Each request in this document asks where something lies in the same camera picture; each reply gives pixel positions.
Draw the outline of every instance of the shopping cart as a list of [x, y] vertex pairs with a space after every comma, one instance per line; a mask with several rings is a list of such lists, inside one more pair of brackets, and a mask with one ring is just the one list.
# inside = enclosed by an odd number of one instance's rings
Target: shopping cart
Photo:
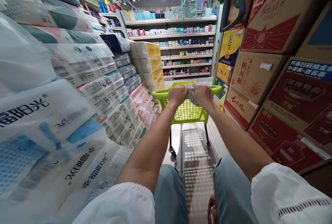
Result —
[[[195, 81], [187, 81], [187, 82], [174, 82], [168, 89], [158, 90], [152, 92], [152, 96], [154, 99], [159, 100], [163, 109], [165, 109], [168, 103], [168, 92], [169, 90], [176, 85], [187, 85], [188, 83], [195, 83]], [[209, 86], [211, 88], [213, 94], [219, 94], [222, 91], [221, 86]], [[172, 124], [185, 124], [185, 123], [193, 123], [193, 122], [204, 122], [205, 134], [206, 134], [206, 147], [210, 148], [211, 144], [208, 137], [208, 131], [206, 128], [206, 124], [208, 123], [209, 114], [202, 108], [197, 107], [193, 103], [190, 102], [190, 91], [188, 92], [187, 99], [178, 107], [175, 112], [174, 119]], [[174, 148], [172, 147], [172, 129], [169, 133], [169, 152], [172, 153], [174, 157], [176, 157], [176, 153]]]

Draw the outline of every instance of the white sleeve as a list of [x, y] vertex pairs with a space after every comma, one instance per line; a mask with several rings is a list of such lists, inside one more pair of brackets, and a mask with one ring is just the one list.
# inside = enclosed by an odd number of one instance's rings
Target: white sleeve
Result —
[[73, 224], [155, 223], [152, 192], [139, 184], [121, 183], [97, 196], [74, 220]]
[[259, 223], [332, 223], [332, 199], [277, 163], [252, 179], [251, 203]]

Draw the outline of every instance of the store shelf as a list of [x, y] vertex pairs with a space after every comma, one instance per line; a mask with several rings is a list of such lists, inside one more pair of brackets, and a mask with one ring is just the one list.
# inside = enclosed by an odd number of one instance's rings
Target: store shelf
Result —
[[144, 40], [144, 39], [156, 39], [156, 38], [167, 38], [168, 35], [149, 35], [149, 36], [138, 36], [129, 37], [130, 40]]
[[169, 49], [184, 49], [184, 48], [203, 48], [203, 47], [213, 47], [213, 44], [208, 45], [178, 45], [178, 46], [169, 46]]
[[189, 58], [203, 58], [203, 57], [212, 57], [213, 54], [208, 54], [208, 55], [188, 55], [188, 56], [170, 56], [170, 57], [167, 57], [167, 58], [162, 58], [162, 60], [179, 60], [179, 59], [189, 59]]
[[217, 20], [216, 17], [214, 18], [199, 18], [199, 19], [175, 19], [175, 20], [166, 20], [166, 23], [191, 23], [191, 22], [215, 22]]
[[155, 39], [155, 38], [184, 37], [184, 36], [214, 36], [214, 35], [215, 35], [215, 31], [214, 32], [200, 32], [200, 33], [136, 36], [136, 37], [129, 37], [129, 39], [130, 40], [144, 40], [144, 39]]
[[179, 78], [179, 77], [188, 77], [188, 76], [203, 76], [203, 75], [210, 75], [211, 73], [202, 73], [202, 74], [185, 74], [185, 75], [172, 75], [173, 78]]
[[154, 20], [138, 20], [138, 21], [128, 21], [126, 26], [142, 26], [142, 25], [158, 25], [166, 24], [165, 19], [154, 19]]
[[181, 64], [172, 66], [162, 66], [163, 69], [166, 68], [179, 68], [179, 67], [199, 67], [199, 66], [210, 66], [212, 63], [196, 63], [196, 64]]

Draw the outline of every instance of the shelf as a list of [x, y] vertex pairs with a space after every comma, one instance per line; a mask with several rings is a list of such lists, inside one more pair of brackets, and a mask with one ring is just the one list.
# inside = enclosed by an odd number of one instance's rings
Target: shelf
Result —
[[122, 27], [106, 27], [107, 30], [122, 30]]
[[166, 24], [165, 19], [154, 19], [154, 20], [138, 20], [138, 21], [129, 21], [125, 23], [126, 26], [141, 26], [141, 25], [158, 25]]
[[210, 21], [216, 21], [217, 18], [198, 18], [198, 19], [175, 19], [175, 20], [166, 20], [166, 23], [172, 24], [172, 23], [183, 23], [183, 22], [210, 22]]
[[103, 17], [118, 17], [116, 13], [114, 12], [110, 12], [110, 13], [99, 13], [99, 15], [103, 16]]
[[213, 47], [213, 44], [208, 45], [178, 45], [178, 46], [169, 46], [169, 49], [184, 49], [184, 48], [203, 48], [203, 47]]
[[142, 40], [142, 39], [155, 39], [155, 38], [169, 38], [169, 37], [184, 37], [184, 36], [213, 36], [213, 32], [200, 32], [200, 33], [181, 33], [181, 34], [167, 34], [167, 35], [148, 35], [148, 36], [135, 36], [129, 37], [130, 40]]
[[156, 38], [167, 38], [168, 35], [149, 35], [149, 36], [138, 36], [129, 37], [130, 40], [142, 40], [142, 39], [156, 39]]
[[179, 60], [179, 59], [189, 59], [189, 58], [201, 58], [201, 57], [212, 57], [213, 54], [208, 54], [208, 55], [188, 55], [188, 56], [170, 56], [167, 58], [162, 58], [162, 60]]
[[184, 74], [184, 75], [169, 75], [169, 76], [173, 76], [173, 78], [179, 78], [179, 77], [203, 76], [203, 75], [210, 75], [210, 72], [208, 72], [208, 73], [202, 73], [202, 74]]
[[162, 69], [166, 68], [180, 68], [180, 67], [199, 67], [199, 66], [210, 66], [212, 63], [196, 63], [196, 64], [181, 64], [172, 66], [162, 66]]

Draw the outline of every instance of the leg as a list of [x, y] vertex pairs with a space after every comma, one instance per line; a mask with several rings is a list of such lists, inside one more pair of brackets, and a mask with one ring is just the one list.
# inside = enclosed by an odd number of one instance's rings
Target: leg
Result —
[[251, 183], [231, 155], [219, 161], [213, 176], [218, 223], [258, 223], [250, 200]]
[[206, 147], [210, 148], [211, 147], [211, 143], [208, 137], [208, 129], [206, 128], [206, 124], [204, 123], [204, 129], [205, 129], [205, 134], [206, 134]]
[[188, 211], [179, 172], [162, 165], [154, 194], [156, 224], [186, 224]]

